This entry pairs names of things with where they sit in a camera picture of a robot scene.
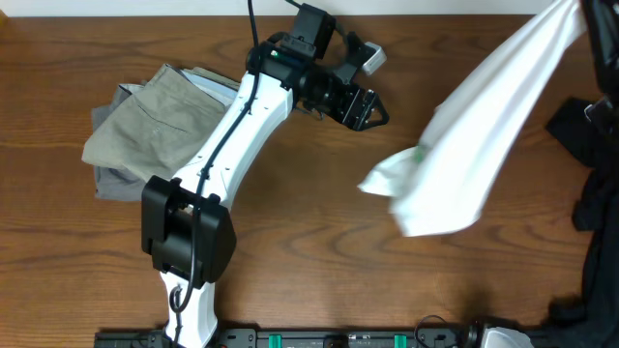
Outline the white printed t-shirt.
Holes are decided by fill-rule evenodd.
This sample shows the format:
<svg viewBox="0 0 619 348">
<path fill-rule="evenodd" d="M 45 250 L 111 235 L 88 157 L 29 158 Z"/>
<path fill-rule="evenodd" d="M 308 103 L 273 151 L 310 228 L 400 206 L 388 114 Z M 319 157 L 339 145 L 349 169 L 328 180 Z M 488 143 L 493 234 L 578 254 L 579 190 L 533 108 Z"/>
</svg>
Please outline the white printed t-shirt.
<svg viewBox="0 0 619 348">
<path fill-rule="evenodd" d="M 474 224 L 565 50 L 586 29 L 580 1 L 553 2 L 435 108 L 416 146 L 379 162 L 359 189 L 390 197 L 389 211 L 405 237 Z"/>
</svg>

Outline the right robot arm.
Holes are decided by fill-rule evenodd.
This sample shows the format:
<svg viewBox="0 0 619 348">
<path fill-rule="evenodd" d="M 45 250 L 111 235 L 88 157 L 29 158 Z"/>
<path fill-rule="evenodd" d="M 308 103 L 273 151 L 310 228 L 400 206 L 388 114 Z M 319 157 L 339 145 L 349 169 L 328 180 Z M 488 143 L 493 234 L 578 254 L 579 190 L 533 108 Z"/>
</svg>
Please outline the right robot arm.
<svg viewBox="0 0 619 348">
<path fill-rule="evenodd" d="M 604 97 L 587 116 L 603 133 L 618 139 L 618 0 L 581 0 L 596 79 Z"/>
</svg>

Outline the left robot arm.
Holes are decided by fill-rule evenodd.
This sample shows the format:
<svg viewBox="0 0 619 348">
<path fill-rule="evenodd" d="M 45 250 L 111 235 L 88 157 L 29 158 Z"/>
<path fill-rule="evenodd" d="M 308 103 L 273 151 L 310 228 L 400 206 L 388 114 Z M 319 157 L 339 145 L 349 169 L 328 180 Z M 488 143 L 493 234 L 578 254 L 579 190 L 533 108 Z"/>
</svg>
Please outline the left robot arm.
<svg viewBox="0 0 619 348">
<path fill-rule="evenodd" d="M 171 179 L 152 177 L 141 197 L 141 248 L 167 294 L 169 319 L 150 346 L 206 347 L 218 327 L 215 284 L 237 239 L 230 210 L 272 132 L 297 105 L 353 131 L 389 121 L 377 93 L 355 83 L 385 63 L 381 46 L 345 32 L 309 4 L 293 27 L 255 41 L 235 100 L 197 153 Z"/>
</svg>

